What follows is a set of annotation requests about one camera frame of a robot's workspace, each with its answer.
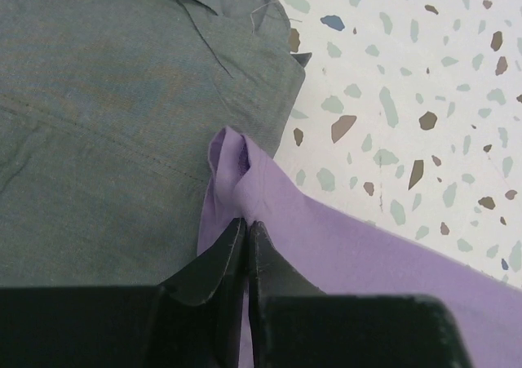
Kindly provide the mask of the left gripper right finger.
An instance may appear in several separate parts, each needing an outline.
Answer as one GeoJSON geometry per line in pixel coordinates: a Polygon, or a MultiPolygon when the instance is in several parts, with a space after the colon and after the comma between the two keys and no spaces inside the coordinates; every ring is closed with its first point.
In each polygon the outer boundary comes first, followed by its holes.
{"type": "Polygon", "coordinates": [[[426,295],[327,295],[250,228],[249,321],[256,367],[470,367],[456,321],[426,295]]]}

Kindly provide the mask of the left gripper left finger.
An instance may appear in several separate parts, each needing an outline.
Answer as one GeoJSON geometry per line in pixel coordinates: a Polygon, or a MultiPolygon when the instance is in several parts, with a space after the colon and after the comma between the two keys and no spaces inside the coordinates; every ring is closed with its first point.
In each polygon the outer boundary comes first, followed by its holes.
{"type": "Polygon", "coordinates": [[[2,288],[2,366],[237,366],[246,230],[156,286],[2,288]]]}

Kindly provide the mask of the purple t shirt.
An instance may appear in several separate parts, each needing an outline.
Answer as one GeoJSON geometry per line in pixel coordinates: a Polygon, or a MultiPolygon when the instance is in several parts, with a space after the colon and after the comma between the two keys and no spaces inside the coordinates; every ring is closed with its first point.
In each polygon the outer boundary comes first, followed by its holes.
{"type": "Polygon", "coordinates": [[[229,127],[210,142],[208,160],[199,251],[234,218],[260,221],[276,249],[323,291],[433,295],[455,316],[474,366],[520,366],[520,290],[304,195],[229,127]]]}

